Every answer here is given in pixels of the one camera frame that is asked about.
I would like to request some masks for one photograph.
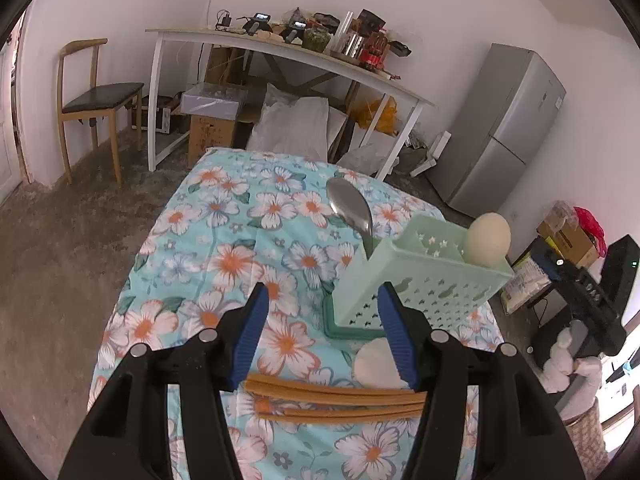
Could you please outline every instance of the screw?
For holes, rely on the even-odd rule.
[[[200,341],[202,341],[203,343],[211,343],[212,341],[215,341],[217,337],[218,332],[216,332],[212,328],[206,328],[198,334],[198,339],[200,339]]]
[[[500,345],[500,352],[502,352],[507,357],[513,357],[518,353],[518,349],[511,343],[504,343]]]
[[[146,345],[144,343],[137,343],[131,347],[129,353],[133,357],[142,357],[144,354],[146,354]]]
[[[449,340],[449,334],[444,330],[433,330],[431,332],[431,339],[436,343],[446,343]]]

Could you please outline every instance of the table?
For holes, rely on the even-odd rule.
[[[232,34],[221,30],[212,29],[181,29],[181,28],[148,28],[146,32],[156,33],[156,50],[154,52],[154,60],[151,69],[151,82],[149,83],[149,112],[148,112],[148,162],[149,171],[155,171],[158,165],[169,153],[171,153],[183,140],[189,135],[185,133],[167,146],[162,152],[156,155],[156,105],[158,102],[158,83],[160,79],[160,67],[162,64],[162,46],[165,41],[191,41],[193,43],[210,43],[221,46],[229,46],[235,48],[244,48],[245,50],[261,52],[270,56],[279,56],[292,59],[300,63],[321,68],[327,72],[337,73],[352,81],[361,83],[365,86],[378,90],[383,93],[382,102],[378,107],[378,111],[373,117],[371,124],[364,135],[361,146],[365,145],[371,136],[373,129],[378,122],[380,115],[390,96],[400,100],[409,102],[412,110],[409,113],[400,134],[394,144],[391,152],[384,161],[382,167],[378,171],[376,178],[384,180],[384,177],[391,171],[393,162],[408,139],[411,129],[420,117],[422,109],[425,105],[435,107],[436,105],[429,100],[420,97],[418,94],[411,92],[398,84],[394,80],[385,78],[377,73],[369,72],[358,66],[352,65],[335,57],[319,54],[312,50],[304,49],[293,44],[280,43],[276,41],[260,40],[257,36],[249,36],[247,34]]]
[[[331,164],[210,148],[135,257],[104,332],[89,406],[130,346],[182,344],[202,328],[215,326],[226,310],[244,304],[258,281],[270,292],[270,316],[252,371],[357,387],[352,363],[363,342],[329,340],[321,325],[318,278],[339,279],[360,244],[355,232],[332,216],[324,192],[332,176],[349,180],[363,193],[378,236],[398,234],[416,213],[442,218],[422,200]],[[502,341],[488,304],[452,334],[481,349],[494,350]],[[337,479],[343,469],[354,478],[366,471],[375,480],[399,479],[418,423],[281,424],[261,419],[259,413],[287,403],[252,396],[242,388],[222,397],[246,480]],[[176,478],[188,480],[175,388],[168,393],[168,413],[172,465]],[[477,424],[478,391],[470,388],[460,479],[472,472]]]

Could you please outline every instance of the yellow package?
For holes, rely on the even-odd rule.
[[[365,130],[369,127],[381,102],[382,99],[377,99],[376,101],[373,101],[373,104],[369,105],[367,103],[356,112],[356,120],[358,121],[359,127]],[[382,115],[380,115],[378,124],[376,124],[376,130],[387,135],[395,135],[396,131],[394,130],[394,121],[396,119],[397,111],[396,100],[390,97],[389,101],[386,102],[384,110],[382,110]]]

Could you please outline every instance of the black chair seat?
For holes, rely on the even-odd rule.
[[[85,112],[87,110],[107,110],[115,108],[133,97],[144,83],[115,83],[100,85],[76,97],[62,108],[63,114]]]

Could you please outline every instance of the refrigerator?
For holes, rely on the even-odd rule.
[[[536,156],[565,94],[537,53],[492,44],[446,148],[426,173],[441,199],[473,218],[497,211]]]

